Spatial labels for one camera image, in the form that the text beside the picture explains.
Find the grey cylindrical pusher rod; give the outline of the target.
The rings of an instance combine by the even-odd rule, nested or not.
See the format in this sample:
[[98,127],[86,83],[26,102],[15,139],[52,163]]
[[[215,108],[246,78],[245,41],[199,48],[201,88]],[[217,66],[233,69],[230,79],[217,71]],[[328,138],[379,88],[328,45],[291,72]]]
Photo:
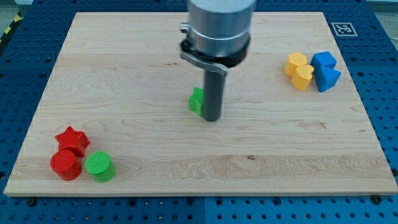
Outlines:
[[203,87],[203,117],[207,121],[217,121],[221,116],[224,76],[205,70]]

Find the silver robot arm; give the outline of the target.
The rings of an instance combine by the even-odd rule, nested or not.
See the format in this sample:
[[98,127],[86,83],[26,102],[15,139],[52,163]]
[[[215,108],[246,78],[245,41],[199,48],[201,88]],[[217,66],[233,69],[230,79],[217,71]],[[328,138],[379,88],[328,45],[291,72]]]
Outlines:
[[187,8],[188,21],[180,24],[186,35],[180,57],[204,70],[203,118],[217,121],[229,70],[248,52],[256,0],[189,0]]

